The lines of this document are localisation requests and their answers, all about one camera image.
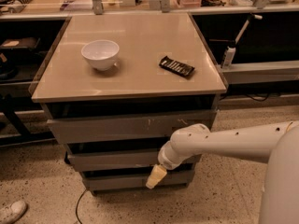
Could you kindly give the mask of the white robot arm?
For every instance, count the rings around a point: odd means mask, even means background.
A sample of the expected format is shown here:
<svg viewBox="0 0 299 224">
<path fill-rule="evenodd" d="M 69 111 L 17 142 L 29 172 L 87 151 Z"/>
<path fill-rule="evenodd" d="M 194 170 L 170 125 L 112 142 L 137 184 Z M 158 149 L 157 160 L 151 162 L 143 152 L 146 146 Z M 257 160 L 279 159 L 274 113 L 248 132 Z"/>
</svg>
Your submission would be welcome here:
<svg viewBox="0 0 299 224">
<path fill-rule="evenodd" d="M 146 187 L 154 188 L 169 170 L 200 154 L 267 164 L 259 224 L 299 224 L 299 122 L 212 132 L 203 124 L 175 131 L 160 149 Z"/>
</svg>

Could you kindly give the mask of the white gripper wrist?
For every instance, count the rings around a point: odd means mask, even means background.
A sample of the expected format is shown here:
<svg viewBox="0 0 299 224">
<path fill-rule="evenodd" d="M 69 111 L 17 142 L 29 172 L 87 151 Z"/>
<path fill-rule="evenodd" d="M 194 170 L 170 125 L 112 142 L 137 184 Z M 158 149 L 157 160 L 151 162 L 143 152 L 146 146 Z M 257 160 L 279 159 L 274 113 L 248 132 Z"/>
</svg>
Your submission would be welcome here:
<svg viewBox="0 0 299 224">
<path fill-rule="evenodd" d="M 161 148 L 158 154 L 158 162 L 155 164 L 147 179 L 146 187 L 148 189 L 155 188 L 167 175 L 167 170 L 174 170 L 179 167 L 184 161 L 183 156 L 180 156 L 172 147 L 172 143 L 167 141 Z"/>
</svg>

